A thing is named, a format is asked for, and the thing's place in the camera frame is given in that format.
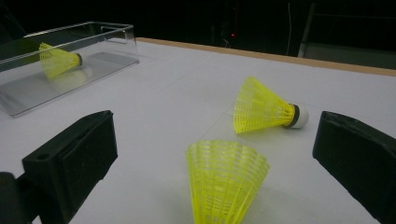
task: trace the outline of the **white tabletop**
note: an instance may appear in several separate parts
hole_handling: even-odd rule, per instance
[[[0,171],[76,120],[111,110],[119,157],[70,223],[193,223],[185,150],[198,140],[237,141],[271,165],[243,223],[379,223],[312,157],[322,111],[396,136],[396,77],[284,63],[137,41],[140,63],[11,118],[0,114]],[[254,76],[303,105],[301,130],[235,134],[233,104]]]

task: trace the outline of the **yellow plastic mesh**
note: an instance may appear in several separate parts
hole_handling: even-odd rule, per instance
[[[240,223],[270,168],[253,148],[202,140],[186,151],[195,224]]]
[[[236,133],[277,125],[288,125],[294,107],[266,88],[255,77],[247,77],[235,101],[233,128]]]
[[[49,79],[80,65],[80,58],[76,53],[70,53],[62,49],[51,49],[52,46],[41,43],[39,50],[41,67]]]

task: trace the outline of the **black wall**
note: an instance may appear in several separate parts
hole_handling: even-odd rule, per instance
[[[6,4],[26,33],[106,21],[133,24],[136,36],[296,56],[311,1],[6,0]],[[393,1],[316,4],[309,41],[396,50]]]

